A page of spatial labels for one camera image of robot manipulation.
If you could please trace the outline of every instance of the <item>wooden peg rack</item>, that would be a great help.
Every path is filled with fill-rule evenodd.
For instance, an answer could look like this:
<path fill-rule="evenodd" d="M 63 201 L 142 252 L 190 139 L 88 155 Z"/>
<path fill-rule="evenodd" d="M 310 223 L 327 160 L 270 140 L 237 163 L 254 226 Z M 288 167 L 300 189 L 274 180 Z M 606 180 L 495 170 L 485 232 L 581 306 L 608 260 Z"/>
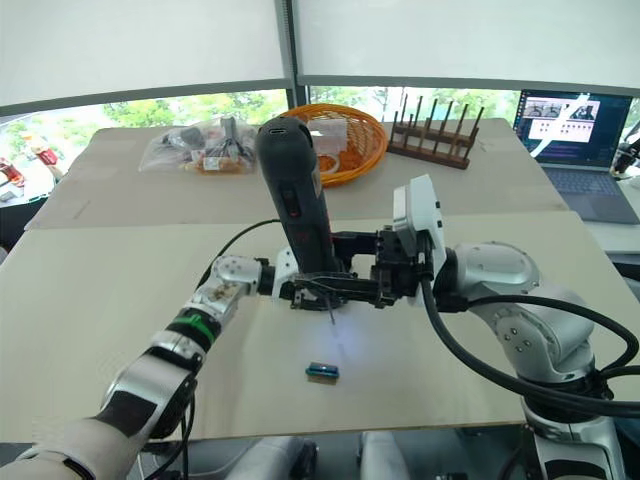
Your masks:
<path fill-rule="evenodd" d="M 422 106 L 422 97 L 418 100 L 418 107 L 416 109 L 415 119 L 413 114 L 409 115 L 409 122 L 404 123 L 404 113 L 407 108 L 407 98 L 405 96 L 402 105 L 402 114 L 400 121 L 398 122 L 398 112 L 395 112 L 393 117 L 393 127 L 391 128 L 391 138 L 389 139 L 389 146 L 387 152 L 397 153 L 399 155 L 406 155 L 407 157 L 418 158 L 420 160 L 426 160 L 428 162 L 439 163 L 441 165 L 447 165 L 449 167 L 466 169 L 469 166 L 469 151 L 476 141 L 476 135 L 478 134 L 478 122 L 482 117 L 484 107 L 480 109 L 478 117 L 476 118 L 471 133 L 469 135 L 463 135 L 460 133 L 462 129 L 462 121 L 467 114 L 469 105 L 466 104 L 458 120 L 458 125 L 453 132 L 445 131 L 447 121 L 449 120 L 449 114 L 453 107 L 453 102 L 449 103 L 447 108 L 447 114 L 442 120 L 439 128 L 431 128 L 431 121 L 438 105 L 438 100 L 433 100 L 433 106 L 431 107 L 431 115 L 425 119 L 422 127 L 418 127 L 418 115 L 420 115 L 420 107 Z M 409 139 L 417 138 L 418 144 L 413 145 L 409 143 Z M 425 140 L 434 142 L 433 147 L 423 148 Z M 445 145 L 445 148 L 441 148 L 438 151 L 438 147 Z"/>

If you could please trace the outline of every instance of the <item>laptop screen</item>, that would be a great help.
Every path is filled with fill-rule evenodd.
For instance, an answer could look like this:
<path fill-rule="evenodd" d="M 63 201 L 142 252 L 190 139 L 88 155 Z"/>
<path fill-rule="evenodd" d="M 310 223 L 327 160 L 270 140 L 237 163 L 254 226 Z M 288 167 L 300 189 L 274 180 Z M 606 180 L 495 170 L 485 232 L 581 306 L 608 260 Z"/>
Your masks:
<path fill-rule="evenodd" d="M 538 162 L 611 165 L 631 97 L 523 90 L 513 125 Z"/>

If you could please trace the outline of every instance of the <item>orange wicker basket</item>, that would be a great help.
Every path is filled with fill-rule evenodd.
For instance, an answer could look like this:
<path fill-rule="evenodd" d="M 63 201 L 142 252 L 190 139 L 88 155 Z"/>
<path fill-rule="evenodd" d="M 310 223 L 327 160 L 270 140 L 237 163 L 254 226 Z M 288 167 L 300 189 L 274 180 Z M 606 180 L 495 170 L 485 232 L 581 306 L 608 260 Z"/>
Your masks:
<path fill-rule="evenodd" d="M 347 149 L 339 154 L 340 165 L 337 171 L 327 173 L 331 165 L 335 165 L 335 160 L 330 156 L 318 156 L 322 184 L 325 187 L 343 185 L 369 172 L 382 159 L 387 149 L 387 134 L 380 122 L 355 108 L 315 103 L 294 108 L 283 115 L 297 117 L 304 123 L 312 119 L 347 120 Z"/>

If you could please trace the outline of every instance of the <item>white roller shade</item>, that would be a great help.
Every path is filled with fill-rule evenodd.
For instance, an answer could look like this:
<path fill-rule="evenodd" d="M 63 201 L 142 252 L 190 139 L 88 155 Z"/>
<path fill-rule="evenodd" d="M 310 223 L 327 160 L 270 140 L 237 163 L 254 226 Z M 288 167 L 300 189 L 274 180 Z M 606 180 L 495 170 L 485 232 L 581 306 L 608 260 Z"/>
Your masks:
<path fill-rule="evenodd" d="M 284 77 L 271 0 L 0 0 L 0 106 Z"/>
<path fill-rule="evenodd" d="M 303 76 L 640 87 L 638 0 L 300 0 Z"/>

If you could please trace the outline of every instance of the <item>green band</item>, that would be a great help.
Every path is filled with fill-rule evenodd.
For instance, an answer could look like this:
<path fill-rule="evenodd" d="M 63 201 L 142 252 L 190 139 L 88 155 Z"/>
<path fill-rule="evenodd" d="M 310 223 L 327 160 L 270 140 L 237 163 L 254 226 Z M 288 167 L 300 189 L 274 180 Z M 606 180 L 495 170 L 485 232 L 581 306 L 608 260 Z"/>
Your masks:
<path fill-rule="evenodd" d="M 211 331 L 204 324 L 202 317 L 197 313 L 194 313 L 190 317 L 176 317 L 174 318 L 173 323 L 186 323 L 187 325 L 191 325 L 192 327 L 204 333 L 212 344 L 216 339 L 213 333 L 211 333 Z"/>

